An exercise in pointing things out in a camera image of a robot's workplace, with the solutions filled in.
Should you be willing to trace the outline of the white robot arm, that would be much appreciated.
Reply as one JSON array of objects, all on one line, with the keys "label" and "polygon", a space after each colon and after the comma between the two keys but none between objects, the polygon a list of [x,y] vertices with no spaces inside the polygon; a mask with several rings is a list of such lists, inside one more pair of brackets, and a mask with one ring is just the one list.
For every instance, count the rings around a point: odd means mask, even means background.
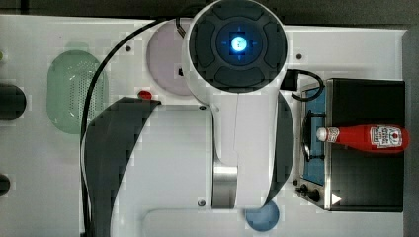
[{"label": "white robot arm", "polygon": [[215,0],[183,37],[192,105],[123,97],[82,126],[84,237],[145,237],[155,211],[259,208],[293,135],[280,92],[283,24],[256,0]]}]

